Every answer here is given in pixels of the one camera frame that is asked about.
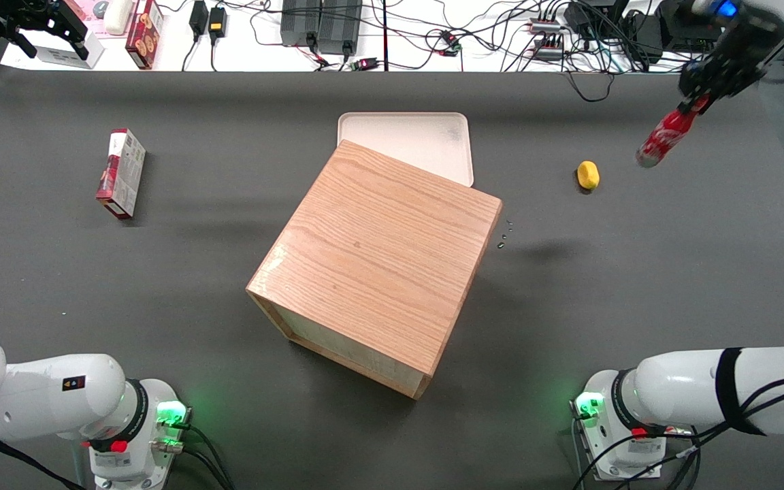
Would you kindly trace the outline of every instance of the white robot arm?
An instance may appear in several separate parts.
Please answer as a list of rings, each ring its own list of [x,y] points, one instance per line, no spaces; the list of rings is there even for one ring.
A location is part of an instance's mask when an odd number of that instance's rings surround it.
[[[125,378],[105,354],[73,354],[7,365],[0,347],[0,441],[57,434],[83,440],[96,484],[161,488],[186,407],[158,379]]]
[[[784,397],[784,347],[689,350],[598,372],[572,409],[591,454],[604,453],[594,464],[598,478],[625,480],[662,461],[662,436],[688,434],[677,427],[784,434],[784,399],[746,413],[777,397]],[[660,466],[643,476],[659,477]]]

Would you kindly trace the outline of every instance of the black strap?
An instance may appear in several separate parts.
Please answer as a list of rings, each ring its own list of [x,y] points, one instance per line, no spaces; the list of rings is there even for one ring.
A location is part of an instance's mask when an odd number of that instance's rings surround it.
[[[111,443],[118,440],[124,440],[125,442],[131,442],[137,435],[137,433],[141,430],[141,427],[144,425],[144,419],[147,418],[147,407],[149,405],[147,399],[147,390],[144,390],[144,387],[141,385],[141,382],[137,379],[130,379],[127,378],[127,383],[131,385],[135,389],[135,395],[137,396],[137,406],[135,407],[135,413],[131,416],[131,421],[129,424],[125,426],[122,431],[118,434],[115,434],[111,438],[105,438],[105,440],[90,440],[90,446],[93,447],[97,452],[100,453],[109,453],[111,452]]]
[[[647,434],[662,435],[665,431],[663,425],[644,424],[643,422],[638,421],[638,419],[629,412],[628,407],[625,406],[625,400],[623,400],[622,397],[622,381],[625,379],[625,376],[628,376],[628,374],[632,372],[632,370],[633,369],[620,370],[619,374],[616,375],[616,378],[612,381],[610,399],[612,400],[613,408],[616,409],[616,415],[619,416],[622,425],[628,428],[628,430],[644,429],[647,431]]]
[[[719,400],[725,422],[728,422],[732,429],[763,436],[764,432],[746,420],[743,409],[740,408],[740,398],[737,398],[736,366],[737,357],[742,351],[742,347],[730,347],[722,351],[719,365],[716,366],[716,398]]]

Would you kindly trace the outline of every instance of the black table surface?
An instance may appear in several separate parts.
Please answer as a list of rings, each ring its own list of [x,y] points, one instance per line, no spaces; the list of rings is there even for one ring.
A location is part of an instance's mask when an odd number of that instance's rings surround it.
[[[597,97],[608,78],[576,81]],[[553,74],[0,66],[0,344],[10,362],[108,353],[170,382],[241,488],[570,488],[567,400],[592,373],[784,345],[780,145],[747,91],[637,167],[675,83],[618,77],[585,103]],[[290,344],[244,292],[351,111],[466,115],[475,187],[513,223],[418,402]],[[116,127],[149,151],[124,223],[94,199]],[[583,159],[601,171],[591,195]],[[65,441],[16,446],[74,476]],[[784,437],[727,434],[703,458],[699,490],[784,488]],[[0,455],[0,488],[57,487]],[[168,486],[211,487],[186,458]]]

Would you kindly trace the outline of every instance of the wooden box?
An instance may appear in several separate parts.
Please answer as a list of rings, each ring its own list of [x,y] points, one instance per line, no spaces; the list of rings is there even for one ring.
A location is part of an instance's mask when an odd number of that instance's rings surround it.
[[[246,290],[289,340],[418,399],[501,207],[342,142]]]

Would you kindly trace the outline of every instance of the white table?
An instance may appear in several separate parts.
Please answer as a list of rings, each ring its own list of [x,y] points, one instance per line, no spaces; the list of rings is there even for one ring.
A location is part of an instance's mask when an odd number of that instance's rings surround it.
[[[182,0],[159,0],[159,5],[165,5],[172,9],[177,9]],[[268,0],[269,10],[280,10],[283,0]],[[376,6],[376,10],[371,8],[371,5]],[[495,3],[495,0],[448,0],[446,5],[446,18],[454,26],[461,26],[467,24],[474,16],[483,12],[489,6]],[[515,6],[519,2],[504,2],[499,3],[489,10],[488,15],[484,18],[479,18],[468,29],[477,31],[479,29],[491,26],[498,20],[498,16]],[[547,8],[553,2],[551,0],[529,0],[525,6],[533,6],[536,9],[538,4]],[[631,0],[628,10],[650,10],[654,12],[659,4],[659,0]],[[215,6],[215,2],[208,0],[208,8]],[[380,7],[382,3],[380,0],[364,0],[362,8],[360,39],[358,44],[358,53],[353,56],[353,59],[368,58],[375,56],[377,59],[383,58],[383,38],[382,38],[382,10]],[[255,26],[255,34],[251,27],[250,20],[257,12],[252,9],[261,8],[261,2],[256,2],[245,9],[233,9],[226,7],[229,14],[227,36],[218,40],[217,47],[214,53],[214,65],[218,71],[313,71],[317,68],[314,60],[309,59],[308,56],[299,52],[294,47],[285,46],[262,46],[256,42],[259,38],[261,43],[277,44],[280,43],[280,14],[266,14],[259,13],[256,15],[252,24]],[[180,71],[183,64],[184,56],[189,52],[193,44],[193,34],[190,31],[187,22],[189,20],[190,12],[192,10],[192,0],[186,0],[184,6],[178,12],[171,12],[165,8],[162,9],[165,14],[165,25],[162,30],[161,45],[156,58],[156,71]],[[564,11],[564,7],[560,9],[558,15]],[[510,21],[507,36],[504,40],[503,46],[507,47],[509,44],[509,51],[513,53],[522,52],[523,48],[531,41],[532,35],[528,33],[525,27],[529,16],[535,13],[523,13]],[[388,26],[389,26],[389,58],[392,63],[398,65],[419,66],[426,62],[429,58],[429,53],[417,49],[414,44],[427,49],[423,34],[429,32],[435,26],[422,24],[422,22],[413,22],[399,16],[407,16],[408,18],[418,18],[427,22],[434,22],[435,24],[445,25],[444,21],[444,6],[436,0],[389,0],[388,7]],[[503,25],[498,26],[497,33],[495,34],[495,44],[501,44],[501,36]],[[418,34],[418,36],[402,37],[395,33],[396,31],[407,31],[411,34]],[[50,36],[44,32],[28,31],[24,32],[26,37],[34,44],[43,44],[49,47],[62,47],[68,49],[68,43],[65,41]],[[480,35],[489,39],[491,32],[483,31]],[[566,33],[566,46],[571,46],[578,36]],[[125,52],[124,38],[103,39],[101,44],[105,46],[105,52],[99,59],[94,69],[100,71],[133,71],[137,69],[133,60]],[[445,56],[432,55],[431,59],[427,60],[424,65],[423,71],[501,71],[502,63],[506,67],[514,60],[513,56],[506,56],[503,52],[490,52],[486,50],[473,37],[465,37],[461,41],[463,46],[463,56],[461,58],[446,58]],[[627,71],[631,68],[630,62],[624,53],[620,52],[619,48],[610,48],[612,50],[612,63],[604,57],[603,64],[610,66],[613,71]],[[342,56],[324,56],[327,61],[332,64],[339,64],[342,62]],[[653,66],[651,71],[656,71],[656,68],[665,69],[678,69],[681,66],[681,60],[687,60],[687,56],[681,56],[675,53],[665,53],[665,58]],[[598,67],[597,56],[588,54],[579,54],[572,59],[574,68],[579,71],[594,71],[592,67]],[[53,65],[41,62],[38,59],[29,59],[22,50],[16,46],[9,46],[6,50],[3,59],[3,65],[15,66],[24,69],[79,69],[71,68],[62,65]],[[517,66],[514,64],[510,70],[514,71]],[[187,71],[211,71],[211,44],[210,38],[205,34],[199,40],[198,46],[194,50],[193,55],[187,64]],[[333,71],[337,69],[327,68],[326,71]],[[389,71],[401,71],[402,68],[390,66]],[[527,65],[525,71],[561,71],[561,66],[558,63],[543,63],[534,60]]]

